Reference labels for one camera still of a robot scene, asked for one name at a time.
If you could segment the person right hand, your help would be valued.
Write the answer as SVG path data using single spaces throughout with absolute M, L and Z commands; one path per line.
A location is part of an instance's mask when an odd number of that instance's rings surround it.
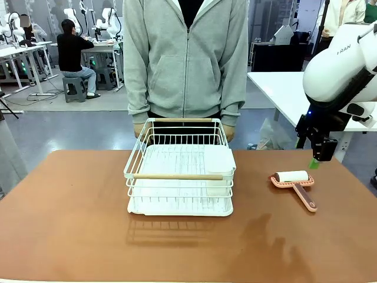
M 148 123 L 133 124 L 134 135 L 136 139 L 139 139 L 139 141 L 144 142 L 145 136 L 149 130 L 148 125 Z

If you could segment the person left hand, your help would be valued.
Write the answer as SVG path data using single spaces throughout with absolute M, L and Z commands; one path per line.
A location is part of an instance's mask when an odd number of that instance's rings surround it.
M 223 125 L 223 130 L 224 130 L 227 142 L 230 143 L 234 139 L 235 127 Z

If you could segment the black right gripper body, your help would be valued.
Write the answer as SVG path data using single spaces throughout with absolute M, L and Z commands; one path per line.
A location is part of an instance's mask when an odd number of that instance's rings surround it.
M 301 115 L 295 128 L 296 132 L 305 131 L 311 141 L 330 138 L 330 132 L 344 131 L 351 115 L 342 112 L 308 111 Z

